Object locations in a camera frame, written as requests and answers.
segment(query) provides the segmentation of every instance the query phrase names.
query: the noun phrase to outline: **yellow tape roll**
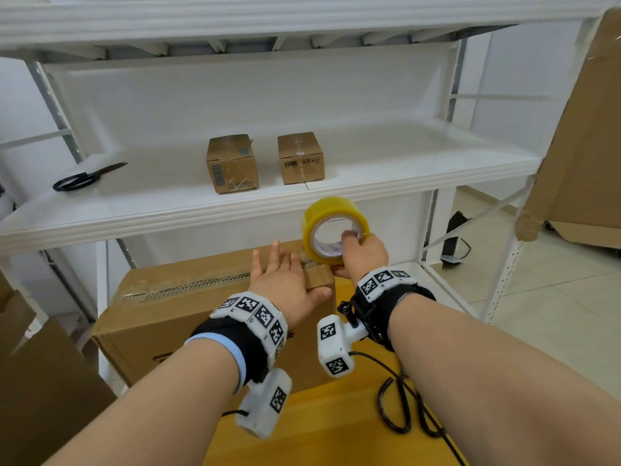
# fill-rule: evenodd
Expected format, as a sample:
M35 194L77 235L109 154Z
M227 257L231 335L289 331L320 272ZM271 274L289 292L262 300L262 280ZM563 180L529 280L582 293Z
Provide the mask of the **yellow tape roll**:
M352 221L352 230L362 242L369 235L369 223L355 204L344 197L324 197L313 203L302 217L302 242L306 254L322 265L343 265L341 242L319 242L317 229L331 219L345 218Z

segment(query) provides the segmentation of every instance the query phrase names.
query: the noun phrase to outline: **right hand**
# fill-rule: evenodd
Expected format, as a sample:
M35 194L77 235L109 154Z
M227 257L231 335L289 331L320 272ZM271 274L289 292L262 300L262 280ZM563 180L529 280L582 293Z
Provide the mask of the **right hand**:
M341 242L345 268L333 266L332 273L334 276L351 280L354 286L368 272L388 265L388 252L376 235L369 235L361 245L356 234L346 230L341 235Z

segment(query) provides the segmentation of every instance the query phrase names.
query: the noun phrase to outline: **hand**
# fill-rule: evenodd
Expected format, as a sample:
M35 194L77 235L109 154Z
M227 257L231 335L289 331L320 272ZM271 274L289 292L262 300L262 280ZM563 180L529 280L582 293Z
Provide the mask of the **hand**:
M289 328L297 326L319 303L328 300L332 295L330 288L315 288L306 292L300 256L297 253L280 251L278 240L272 243L265 273L261 269L259 251L252 252L248 290L267 297L283 313Z
M341 242L345 268L332 267L332 273L351 280L354 286L368 272L388 265L388 252L377 235L371 234L361 245L356 234L346 230L341 235Z

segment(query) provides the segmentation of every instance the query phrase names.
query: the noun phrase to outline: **large cardboard box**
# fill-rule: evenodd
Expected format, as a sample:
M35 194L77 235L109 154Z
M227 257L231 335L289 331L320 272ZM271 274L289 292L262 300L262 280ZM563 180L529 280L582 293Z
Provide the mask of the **large cardboard box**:
M303 251L301 240L281 247ZM267 264L269 247L259 248ZM227 297L248 289L252 249L169 265L130 270L111 305L93 329L93 339L125 382L132 386L178 350L190 333ZM306 289L333 289L333 296L289 332L276 366L301 391L332 381L317 358L317 322L335 312L330 267L305 264Z
M259 187L252 141L247 134L225 135L209 140L207 167L218 194Z
M312 132L279 136L278 158L284 184L325 178L323 151Z
M0 466L39 466L116 400L56 320L25 339L34 317L17 291L0 311Z
M570 242L621 249L621 9L599 25L516 236L550 221Z

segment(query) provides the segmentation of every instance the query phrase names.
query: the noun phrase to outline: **shelf board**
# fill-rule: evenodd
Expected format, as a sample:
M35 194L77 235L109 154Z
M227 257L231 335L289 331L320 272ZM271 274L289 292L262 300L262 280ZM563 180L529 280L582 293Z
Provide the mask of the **shelf board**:
M67 176L128 165L72 193L48 189L0 222L0 254L110 240L213 222L305 209L340 195L372 199L537 171L541 159L481 139L441 119L316 130L326 178L283 185L276 137L253 137L259 189L218 195L207 172L206 143L90 156Z
M0 50L597 17L614 0L179 0L0 8Z

